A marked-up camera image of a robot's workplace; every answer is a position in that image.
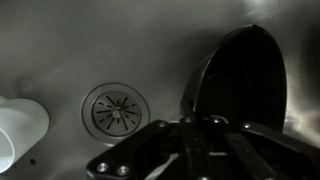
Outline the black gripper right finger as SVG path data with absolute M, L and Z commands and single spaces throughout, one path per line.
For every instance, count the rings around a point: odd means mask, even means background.
M 252 121 L 211 125 L 250 180 L 320 180 L 318 148 Z

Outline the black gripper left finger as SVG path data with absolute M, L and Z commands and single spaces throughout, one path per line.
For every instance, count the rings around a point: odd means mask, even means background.
M 155 180 L 213 180 L 209 152 L 198 123 L 190 117 L 156 120 L 91 160 L 88 180 L 144 180 L 166 164 Z

